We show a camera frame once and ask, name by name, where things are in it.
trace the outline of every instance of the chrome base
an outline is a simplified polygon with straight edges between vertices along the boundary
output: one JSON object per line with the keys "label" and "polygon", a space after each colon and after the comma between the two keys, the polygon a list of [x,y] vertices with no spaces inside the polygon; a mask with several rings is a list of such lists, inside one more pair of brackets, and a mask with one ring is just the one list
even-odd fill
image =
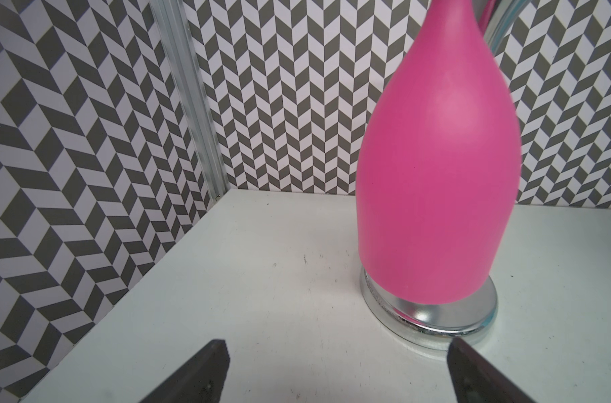
{"label": "chrome base", "polygon": [[361,288],[373,314],[393,333],[420,346],[447,350],[455,337],[481,341],[493,324],[498,297],[491,278],[474,294],[450,304],[424,305],[387,292],[362,267]]}

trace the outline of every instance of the white floor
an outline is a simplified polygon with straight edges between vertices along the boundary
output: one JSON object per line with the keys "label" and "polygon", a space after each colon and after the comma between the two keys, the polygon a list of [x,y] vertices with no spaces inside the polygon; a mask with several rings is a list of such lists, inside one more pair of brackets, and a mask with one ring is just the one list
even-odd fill
{"label": "white floor", "polygon": [[[222,402],[452,402],[359,290],[355,199],[230,190],[24,400],[135,403],[211,339]],[[538,403],[611,402],[611,211],[517,206],[477,349]]]}

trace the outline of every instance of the gray and white wall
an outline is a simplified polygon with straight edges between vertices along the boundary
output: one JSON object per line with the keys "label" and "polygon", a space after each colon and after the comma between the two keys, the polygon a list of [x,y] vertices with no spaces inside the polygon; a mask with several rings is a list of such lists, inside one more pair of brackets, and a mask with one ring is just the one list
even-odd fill
{"label": "gray and white wall", "polygon": [[148,0],[0,0],[0,402],[210,203]]}
{"label": "gray and white wall", "polygon": [[[427,6],[184,0],[230,184],[353,194],[366,124]],[[522,127],[517,200],[611,208],[611,0],[534,0],[496,60]]]}

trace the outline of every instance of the reflective chrome surface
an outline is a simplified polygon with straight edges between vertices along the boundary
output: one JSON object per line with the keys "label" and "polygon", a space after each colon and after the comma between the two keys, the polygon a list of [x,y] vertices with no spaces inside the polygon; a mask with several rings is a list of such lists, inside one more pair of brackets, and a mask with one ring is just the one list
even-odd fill
{"label": "reflective chrome surface", "polygon": [[531,0],[501,0],[489,20],[485,31],[485,42],[496,54],[500,43],[512,24]]}
{"label": "reflective chrome surface", "polygon": [[478,343],[496,317],[498,297],[491,278],[467,298],[440,305],[398,298],[375,283],[364,268],[360,282],[366,304],[384,326],[424,347],[446,350],[454,337]]}

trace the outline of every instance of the chevron patterned wallpaper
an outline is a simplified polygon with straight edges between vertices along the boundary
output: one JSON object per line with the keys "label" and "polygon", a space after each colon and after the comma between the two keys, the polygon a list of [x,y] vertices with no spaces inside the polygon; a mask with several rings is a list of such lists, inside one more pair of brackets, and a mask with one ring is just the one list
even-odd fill
{"label": "chevron patterned wallpaper", "polygon": [[208,205],[147,0],[0,0],[0,402]]}
{"label": "chevron patterned wallpaper", "polygon": [[534,1],[496,60],[517,105],[524,204],[611,208],[611,1]]}
{"label": "chevron patterned wallpaper", "polygon": [[[427,0],[184,0],[232,186],[352,194]],[[535,0],[496,60],[523,129],[520,203],[611,208],[611,0]]]}

